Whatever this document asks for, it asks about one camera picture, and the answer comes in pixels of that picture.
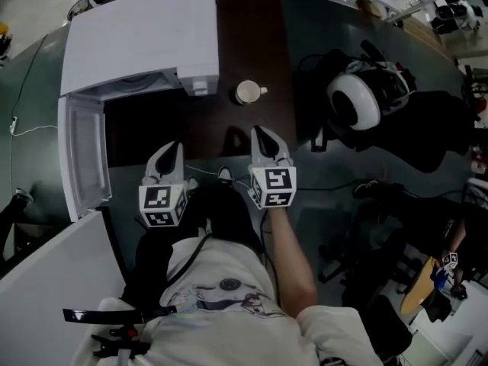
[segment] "white tile floor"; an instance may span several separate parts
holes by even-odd
[[[44,35],[67,23],[69,9],[77,0],[0,0],[0,21],[13,36],[8,56],[12,59]]]

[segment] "table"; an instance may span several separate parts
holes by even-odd
[[[217,0],[220,80],[216,95],[183,90],[116,99],[105,104],[108,166],[145,164],[164,144],[180,140],[186,159],[250,154],[256,124],[297,147],[291,65],[279,0]],[[250,79],[268,88],[240,106],[234,88]]]
[[[435,259],[433,257],[427,259],[412,289],[403,298],[400,306],[402,314],[413,312],[434,291],[434,282],[430,278],[434,264]]]

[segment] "wire basket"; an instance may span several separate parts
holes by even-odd
[[[75,16],[82,14],[88,10],[91,10],[93,5],[89,0],[78,0],[68,12],[68,21],[72,21]]]

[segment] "white marker cube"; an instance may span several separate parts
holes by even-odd
[[[442,264],[444,268],[450,268],[451,270],[458,265],[458,254],[456,252],[449,252],[444,258],[442,258]]]
[[[149,227],[177,226],[188,202],[187,183],[139,186],[139,210]]]
[[[290,206],[297,192],[295,167],[250,168],[251,199],[259,207]]]

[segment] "power strip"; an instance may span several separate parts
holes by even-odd
[[[10,125],[10,127],[8,128],[12,136],[15,134],[15,130],[17,129],[17,121],[18,121],[18,117],[13,117],[12,125]]]

